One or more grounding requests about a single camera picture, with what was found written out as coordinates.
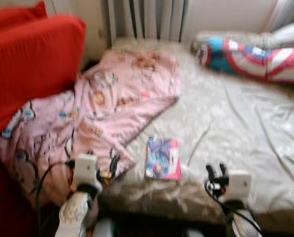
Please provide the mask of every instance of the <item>book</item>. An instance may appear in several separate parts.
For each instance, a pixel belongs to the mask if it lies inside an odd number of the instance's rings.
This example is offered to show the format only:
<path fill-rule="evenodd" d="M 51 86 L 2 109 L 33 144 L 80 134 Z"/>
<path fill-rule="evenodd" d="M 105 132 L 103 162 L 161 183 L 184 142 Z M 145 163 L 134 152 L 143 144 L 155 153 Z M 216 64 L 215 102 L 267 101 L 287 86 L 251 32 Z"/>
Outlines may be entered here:
<path fill-rule="evenodd" d="M 153 179 L 181 180 L 177 140 L 149 137 L 145 176 Z"/>

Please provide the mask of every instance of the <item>bed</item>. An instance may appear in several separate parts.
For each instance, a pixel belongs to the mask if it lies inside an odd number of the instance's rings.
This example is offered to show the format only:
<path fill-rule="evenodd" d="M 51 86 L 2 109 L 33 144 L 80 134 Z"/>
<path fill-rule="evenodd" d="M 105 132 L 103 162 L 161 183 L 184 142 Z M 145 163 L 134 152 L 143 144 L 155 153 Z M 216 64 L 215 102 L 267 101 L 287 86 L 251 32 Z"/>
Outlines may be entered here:
<path fill-rule="evenodd" d="M 100 207 L 220 224 L 203 183 L 206 164 L 224 162 L 252 174 L 248 206 L 261 228 L 294 233 L 294 87 L 204 69 L 189 44 L 119 39 L 114 47 L 174 54 L 182 94 L 127 146 L 137 164 L 104 191 Z M 150 135 L 178 140 L 181 182 L 145 179 Z"/>

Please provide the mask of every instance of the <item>book cover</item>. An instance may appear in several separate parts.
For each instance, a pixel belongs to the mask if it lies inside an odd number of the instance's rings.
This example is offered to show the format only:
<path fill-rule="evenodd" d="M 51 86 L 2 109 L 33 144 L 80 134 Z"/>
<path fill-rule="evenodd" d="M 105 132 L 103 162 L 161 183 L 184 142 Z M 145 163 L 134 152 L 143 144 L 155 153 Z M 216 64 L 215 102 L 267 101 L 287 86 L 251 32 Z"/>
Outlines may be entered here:
<path fill-rule="evenodd" d="M 181 180 L 178 142 L 150 137 L 147 145 L 146 177 Z"/>

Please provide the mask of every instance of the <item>pink patterned blanket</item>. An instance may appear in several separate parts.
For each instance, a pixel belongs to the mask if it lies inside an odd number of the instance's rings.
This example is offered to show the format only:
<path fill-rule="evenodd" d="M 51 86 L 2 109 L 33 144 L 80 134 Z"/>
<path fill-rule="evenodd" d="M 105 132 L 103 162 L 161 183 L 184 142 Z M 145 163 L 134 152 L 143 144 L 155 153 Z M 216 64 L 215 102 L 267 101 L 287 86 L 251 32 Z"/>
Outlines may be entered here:
<path fill-rule="evenodd" d="M 94 153 L 101 171 L 109 171 L 118 154 L 118 176 L 134 165 L 126 144 L 180 91 L 177 63 L 170 55 L 110 50 L 79 77 L 74 91 L 20 108 L 0 136 L 0 159 L 32 206 L 47 168 L 77 154 Z M 72 180 L 67 167 L 55 166 L 43 183 L 40 203 L 62 205 Z"/>

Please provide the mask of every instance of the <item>white bed sheet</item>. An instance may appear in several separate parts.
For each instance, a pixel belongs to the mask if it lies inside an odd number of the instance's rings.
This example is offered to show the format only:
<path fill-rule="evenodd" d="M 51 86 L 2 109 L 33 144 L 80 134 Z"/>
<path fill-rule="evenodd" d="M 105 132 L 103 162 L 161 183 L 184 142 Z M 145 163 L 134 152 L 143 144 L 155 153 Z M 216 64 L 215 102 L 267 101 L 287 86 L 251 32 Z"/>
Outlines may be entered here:
<path fill-rule="evenodd" d="M 189 46 L 119 39 L 117 48 L 166 51 L 180 63 L 182 94 L 128 146 L 136 166 L 105 190 L 113 210 L 221 223 L 206 195 L 206 164 L 244 169 L 253 176 L 248 205 L 264 230 L 294 233 L 294 87 L 264 84 L 200 67 Z M 151 135 L 179 143 L 182 180 L 145 179 Z"/>

